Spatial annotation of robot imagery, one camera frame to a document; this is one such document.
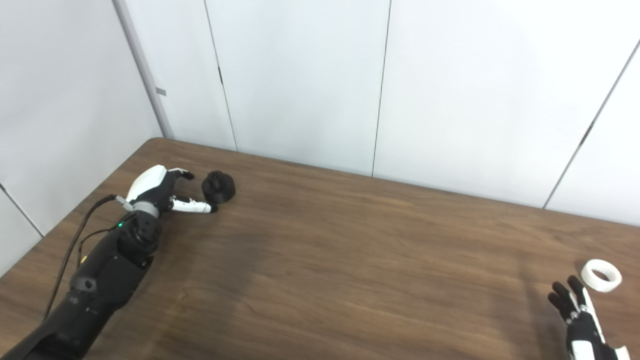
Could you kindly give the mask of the white and black right hand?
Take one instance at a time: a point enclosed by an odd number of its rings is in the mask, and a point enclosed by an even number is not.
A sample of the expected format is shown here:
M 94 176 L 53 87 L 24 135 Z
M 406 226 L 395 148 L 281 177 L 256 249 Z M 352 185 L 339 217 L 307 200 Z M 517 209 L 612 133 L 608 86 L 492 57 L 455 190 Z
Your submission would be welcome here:
M 569 360 L 630 360 L 626 346 L 613 348 L 606 342 L 594 303 L 585 285 L 574 275 L 568 287 L 559 281 L 551 285 L 547 299 L 566 324 Z

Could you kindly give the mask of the white and black left hand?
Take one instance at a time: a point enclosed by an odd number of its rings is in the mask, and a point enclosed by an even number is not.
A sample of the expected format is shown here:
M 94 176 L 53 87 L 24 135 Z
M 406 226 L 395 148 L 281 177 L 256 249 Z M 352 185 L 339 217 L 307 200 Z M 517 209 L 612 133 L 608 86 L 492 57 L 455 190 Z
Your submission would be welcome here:
M 193 180 L 194 174 L 183 168 L 171 168 L 157 164 L 140 174 L 131 184 L 125 201 L 128 211 L 142 211 L 160 218 L 166 212 L 188 214 L 214 214 L 217 205 L 174 194 L 179 178 Z

